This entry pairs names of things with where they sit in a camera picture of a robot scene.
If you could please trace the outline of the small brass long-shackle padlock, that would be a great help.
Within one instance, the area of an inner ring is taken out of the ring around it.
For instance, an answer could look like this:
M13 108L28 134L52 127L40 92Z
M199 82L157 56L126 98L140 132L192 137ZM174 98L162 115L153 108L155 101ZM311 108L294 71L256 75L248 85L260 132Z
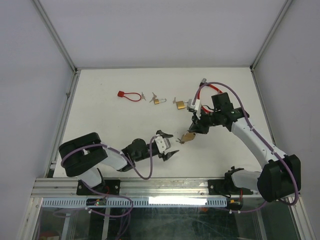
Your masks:
M158 98L157 95L154 92L152 92L152 98L149 102L153 103L154 105L158 105L158 104L165 103L166 101L167 101L166 98Z

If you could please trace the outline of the medium brass padlock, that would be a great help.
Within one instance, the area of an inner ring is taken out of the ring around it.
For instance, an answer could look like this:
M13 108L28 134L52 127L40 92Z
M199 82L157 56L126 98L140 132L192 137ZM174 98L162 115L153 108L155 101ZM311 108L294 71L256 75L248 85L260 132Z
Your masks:
M185 109L188 106L188 101L177 101L176 103L176 107L178 110L182 110Z

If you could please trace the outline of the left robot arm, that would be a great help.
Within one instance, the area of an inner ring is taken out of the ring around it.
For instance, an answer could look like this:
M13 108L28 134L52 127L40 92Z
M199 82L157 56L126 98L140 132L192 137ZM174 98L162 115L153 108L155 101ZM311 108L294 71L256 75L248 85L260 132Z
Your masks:
M104 144L98 133L92 132L69 140L58 147L61 167L67 177L78 178L93 194L100 194L105 188L104 177L99 164L109 166L117 172L134 170L143 180L149 180L153 174L153 158L168 161L179 150L169 151L172 134L158 130L149 143L141 138L117 150Z

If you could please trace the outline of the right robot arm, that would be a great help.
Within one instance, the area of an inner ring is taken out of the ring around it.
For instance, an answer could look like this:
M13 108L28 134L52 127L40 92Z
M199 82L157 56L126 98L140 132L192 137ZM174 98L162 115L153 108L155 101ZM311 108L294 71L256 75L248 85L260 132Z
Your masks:
M190 99L187 110L193 114L189 132L207 134L211 127L222 126L238 137L258 161L261 171L232 167L224 174L223 194L234 194L241 188L259 192L267 202L288 195L297 196L301 190L301 161L269 143L249 121L243 107L235 108L224 92L211 97L214 110L205 112L199 99Z

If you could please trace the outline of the red thin-cable padlock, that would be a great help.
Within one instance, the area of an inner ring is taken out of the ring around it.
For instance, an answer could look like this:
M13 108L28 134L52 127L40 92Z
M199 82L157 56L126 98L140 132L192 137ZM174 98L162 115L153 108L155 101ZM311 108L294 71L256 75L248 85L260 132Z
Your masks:
M117 97L127 99L131 102L139 102L142 100L142 95L138 92L118 91Z

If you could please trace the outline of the thick red cable lock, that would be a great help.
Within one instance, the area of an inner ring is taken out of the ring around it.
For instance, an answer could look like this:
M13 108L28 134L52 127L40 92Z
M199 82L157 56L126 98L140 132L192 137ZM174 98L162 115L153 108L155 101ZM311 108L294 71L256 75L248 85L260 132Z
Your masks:
M207 83L207 79L206 79L206 78L203 78L203 79L201 80L199 86L201 87L201 86L205 85L206 83ZM212 84L208 84L208 85L206 85L204 88L205 88L205 89L211 89L211 90L213 90L216 95L223 93L218 87L216 87L216 86L214 86L214 85L212 85ZM197 99L198 99L198 100L201 99L201 92L200 92L200 91L199 91L198 94L197 94ZM202 105L201 105L201 109L202 109L206 114L208 114L208 113L213 113L214 110L215 110L214 108L209 107L209 106L206 105L206 104L202 104Z

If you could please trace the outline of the large brass padlock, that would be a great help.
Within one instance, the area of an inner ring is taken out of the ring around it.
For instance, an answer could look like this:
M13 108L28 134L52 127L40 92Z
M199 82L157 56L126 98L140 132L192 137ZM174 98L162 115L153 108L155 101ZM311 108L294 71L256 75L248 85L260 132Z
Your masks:
M186 131L184 134L181 135L181 137L178 137L176 139L176 142L183 145L187 142L193 141L196 138L196 136L197 133Z

